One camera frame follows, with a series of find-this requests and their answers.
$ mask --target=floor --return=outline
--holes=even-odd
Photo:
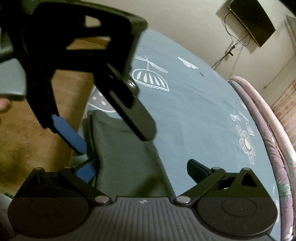
[[[106,46],[105,40],[77,39],[68,49]],[[52,85],[60,116],[77,130],[93,86],[93,75],[57,70]],[[27,101],[14,102],[1,119],[0,193],[15,195],[35,167],[54,172],[68,165],[71,148],[57,134],[42,129]]]

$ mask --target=black bracket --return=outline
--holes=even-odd
[[[101,22],[85,26],[85,17]],[[0,27],[12,48],[0,62],[16,58],[27,75],[27,100],[43,128],[59,116],[51,79],[57,69],[90,72],[94,84],[141,140],[152,140],[155,122],[128,85],[131,60],[145,19],[104,5],[65,0],[3,1]],[[74,39],[109,36],[105,50],[67,50]]]
[[[174,205],[190,208],[207,229],[230,239],[253,239],[271,232],[277,209],[251,169],[226,173],[193,159],[187,169],[198,184],[179,197],[169,197]],[[111,199],[78,178],[76,171],[64,167],[46,173],[35,168],[9,206],[14,229],[31,237],[63,235],[79,227],[93,208],[117,202],[118,198]]]

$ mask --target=blue bedsheet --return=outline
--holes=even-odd
[[[227,172],[251,168],[279,207],[263,140],[231,85],[201,59],[151,29],[142,35],[134,57],[131,75],[156,121],[155,146],[176,195],[195,185],[186,171],[193,158]],[[94,109],[119,118],[97,89],[86,111]],[[79,133],[83,136],[82,126]],[[72,165],[81,160],[73,157]],[[271,236],[280,240],[280,217]]]

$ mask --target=electrical wire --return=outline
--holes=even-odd
[[[266,86],[264,86],[263,89],[266,89],[280,74],[281,72],[284,70],[284,68],[286,68],[286,66],[291,62],[292,59],[295,58],[296,55],[293,55],[293,57],[285,64],[285,66],[281,69],[281,71],[272,79],[272,81],[270,81]]]
[[[223,61],[223,60],[225,60],[224,58],[239,44],[239,43],[242,43],[241,41],[243,41],[247,36],[248,36],[249,34],[246,34],[241,40],[238,40],[238,42],[235,44],[235,45],[233,45],[231,48],[230,48],[230,50],[227,52],[227,54],[226,55],[224,55],[221,59],[219,59],[218,61],[216,61],[215,63],[214,63],[214,65],[212,66],[212,67],[214,67],[215,66],[215,68],[214,68],[214,70],[216,70],[219,66],[220,66],[220,64],[221,64],[221,62]]]
[[[239,54],[238,54],[238,56],[237,56],[237,59],[235,60],[235,63],[234,63],[234,65],[233,65],[233,68],[232,68],[232,70],[231,70],[231,73],[230,73],[230,75],[229,75],[229,79],[228,80],[230,80],[230,78],[232,77],[232,74],[233,74],[233,72],[234,72],[234,69],[235,69],[235,67],[236,67],[236,65],[237,65],[237,61],[239,60],[239,57],[240,57],[240,55],[241,55],[241,53],[242,53],[242,49],[244,48],[244,46],[242,45],[242,47],[241,47],[241,49],[240,49],[240,51],[239,51]]]
[[[224,27],[225,27],[225,30],[226,30],[226,32],[230,35],[230,36],[232,36],[232,37],[234,37],[237,41],[239,41],[239,43],[241,43],[243,46],[248,46],[249,45],[249,43],[250,43],[250,41],[251,41],[251,38],[252,38],[252,36],[250,36],[250,39],[249,39],[249,42],[247,43],[247,45],[244,45],[238,38],[236,38],[235,36],[233,36],[232,34],[230,34],[229,32],[228,32],[228,30],[227,30],[227,26],[226,26],[226,17],[228,16],[228,14],[230,14],[231,12],[229,12],[229,13],[227,13],[226,14],[226,16],[225,16],[225,18],[224,18]]]

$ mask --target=metal rivet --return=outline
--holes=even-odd
[[[128,85],[131,87],[131,88],[133,88],[133,89],[135,89],[136,88],[136,84],[133,82],[133,81],[131,81],[131,80],[128,80]]]
[[[179,196],[179,197],[176,198],[176,201],[178,203],[185,204],[185,203],[189,203],[191,201],[191,198],[187,197],[187,196]]]
[[[109,202],[110,198],[107,196],[101,195],[101,196],[95,197],[94,200],[98,203],[106,203],[106,202]]]

